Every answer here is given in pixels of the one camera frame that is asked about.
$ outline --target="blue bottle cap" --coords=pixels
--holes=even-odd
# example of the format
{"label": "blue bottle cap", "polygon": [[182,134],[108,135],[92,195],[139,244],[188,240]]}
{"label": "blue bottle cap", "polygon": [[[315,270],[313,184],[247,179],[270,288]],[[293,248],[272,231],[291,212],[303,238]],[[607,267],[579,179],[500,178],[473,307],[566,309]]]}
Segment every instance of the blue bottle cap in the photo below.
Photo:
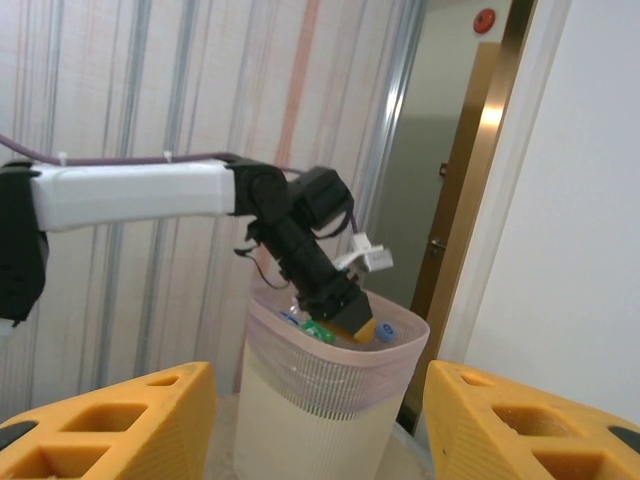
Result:
{"label": "blue bottle cap", "polygon": [[396,336],[393,326],[389,323],[379,323],[376,325],[376,338],[382,343],[390,343]]}

